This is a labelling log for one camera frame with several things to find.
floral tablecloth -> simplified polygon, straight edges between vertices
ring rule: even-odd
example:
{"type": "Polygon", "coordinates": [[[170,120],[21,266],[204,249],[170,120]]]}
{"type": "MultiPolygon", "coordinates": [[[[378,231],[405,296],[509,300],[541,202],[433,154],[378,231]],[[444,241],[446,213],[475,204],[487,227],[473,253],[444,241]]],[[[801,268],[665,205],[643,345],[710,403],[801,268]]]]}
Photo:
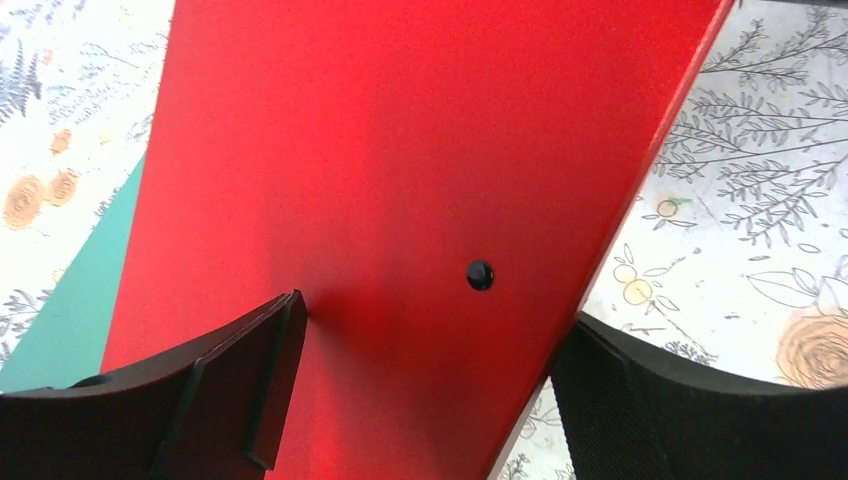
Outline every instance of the floral tablecloth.
{"type": "MultiPolygon", "coordinates": [[[[144,153],[174,0],[0,1],[0,366],[144,153]]],[[[848,383],[848,11],[745,2],[585,309],[752,378],[848,383]]],[[[570,480],[550,384],[501,480],[570,480]]]]}

green paper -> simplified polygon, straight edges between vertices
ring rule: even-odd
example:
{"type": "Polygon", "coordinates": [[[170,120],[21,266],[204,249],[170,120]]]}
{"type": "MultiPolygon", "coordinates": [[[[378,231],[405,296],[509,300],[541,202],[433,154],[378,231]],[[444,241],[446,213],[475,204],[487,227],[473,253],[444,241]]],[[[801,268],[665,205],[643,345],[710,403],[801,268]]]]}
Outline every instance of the green paper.
{"type": "Polygon", "coordinates": [[[67,388],[100,372],[144,158],[0,369],[0,391],[67,388]]]}

red block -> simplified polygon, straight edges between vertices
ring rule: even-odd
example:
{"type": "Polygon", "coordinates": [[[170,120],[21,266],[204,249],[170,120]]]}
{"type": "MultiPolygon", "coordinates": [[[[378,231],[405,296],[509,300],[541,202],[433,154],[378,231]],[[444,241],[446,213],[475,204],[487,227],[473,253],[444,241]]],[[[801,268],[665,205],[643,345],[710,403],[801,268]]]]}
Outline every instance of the red block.
{"type": "Polygon", "coordinates": [[[485,478],[731,4],[178,0],[104,370],[297,288],[268,478],[485,478]]]}

yellow circle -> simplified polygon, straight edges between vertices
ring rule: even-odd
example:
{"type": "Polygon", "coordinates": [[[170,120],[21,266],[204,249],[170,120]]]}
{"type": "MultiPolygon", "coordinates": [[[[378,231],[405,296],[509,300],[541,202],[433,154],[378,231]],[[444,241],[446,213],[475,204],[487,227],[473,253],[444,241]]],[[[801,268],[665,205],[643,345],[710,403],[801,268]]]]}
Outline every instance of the yellow circle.
{"type": "Polygon", "coordinates": [[[636,280],[636,269],[630,265],[619,265],[612,271],[612,276],[621,283],[628,283],[636,280]]]}
{"type": "Polygon", "coordinates": [[[654,295],[651,284],[640,279],[633,280],[624,287],[624,301],[630,305],[642,305],[654,295]]]}
{"type": "Polygon", "coordinates": [[[671,200],[663,200],[657,205],[657,213],[663,217],[673,217],[677,214],[677,204],[671,200]]]}

red object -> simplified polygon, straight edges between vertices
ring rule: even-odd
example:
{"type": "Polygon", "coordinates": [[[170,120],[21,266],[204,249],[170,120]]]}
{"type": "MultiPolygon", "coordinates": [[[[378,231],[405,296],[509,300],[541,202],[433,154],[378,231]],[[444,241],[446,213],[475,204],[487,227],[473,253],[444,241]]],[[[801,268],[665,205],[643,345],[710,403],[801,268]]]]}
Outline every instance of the red object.
{"type": "Polygon", "coordinates": [[[731,4],[178,0],[104,370],[297,288],[268,478],[486,477],[731,4]]]}

